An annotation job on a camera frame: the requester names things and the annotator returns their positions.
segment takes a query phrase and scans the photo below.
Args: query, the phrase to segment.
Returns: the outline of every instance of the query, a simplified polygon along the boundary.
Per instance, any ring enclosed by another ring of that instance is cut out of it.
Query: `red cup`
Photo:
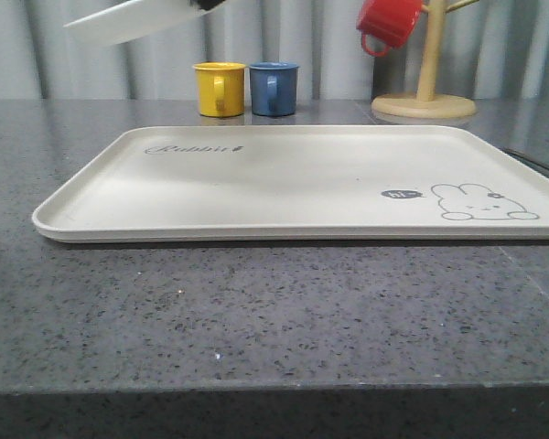
[[[423,0],[366,0],[358,15],[356,28],[362,33],[361,44],[366,53],[381,57],[391,48],[399,48],[413,32]],[[366,44],[372,35],[384,43],[382,52],[375,52]]]

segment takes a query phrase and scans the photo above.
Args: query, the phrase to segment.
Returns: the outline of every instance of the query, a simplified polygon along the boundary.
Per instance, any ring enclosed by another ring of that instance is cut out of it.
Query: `white tray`
[[[150,127],[33,213],[57,241],[549,238],[549,180],[439,126]]]

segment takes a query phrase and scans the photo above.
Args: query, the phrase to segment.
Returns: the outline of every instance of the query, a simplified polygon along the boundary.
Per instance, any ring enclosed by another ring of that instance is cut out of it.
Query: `wooden base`
[[[401,93],[379,96],[372,102],[372,109],[395,116],[449,119],[475,114],[476,104],[470,99],[448,94],[437,94],[432,101],[422,102],[414,93]]]

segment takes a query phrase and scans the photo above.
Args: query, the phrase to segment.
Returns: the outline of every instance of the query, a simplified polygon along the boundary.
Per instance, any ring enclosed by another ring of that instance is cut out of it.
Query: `gray curtain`
[[[239,0],[130,43],[87,47],[67,22],[114,0],[0,0],[0,99],[195,99],[191,65],[289,60],[300,99],[370,99],[413,91],[422,17],[409,42],[381,59],[360,48],[363,0]],[[549,98],[549,0],[481,0],[447,16],[441,92]]]

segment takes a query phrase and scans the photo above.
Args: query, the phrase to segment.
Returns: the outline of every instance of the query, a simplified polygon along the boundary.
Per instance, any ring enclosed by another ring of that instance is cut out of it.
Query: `gray speckled countertop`
[[[0,102],[0,393],[549,384],[549,241],[67,245],[32,210],[148,125],[382,123],[367,102]],[[461,125],[549,163],[549,102]]]

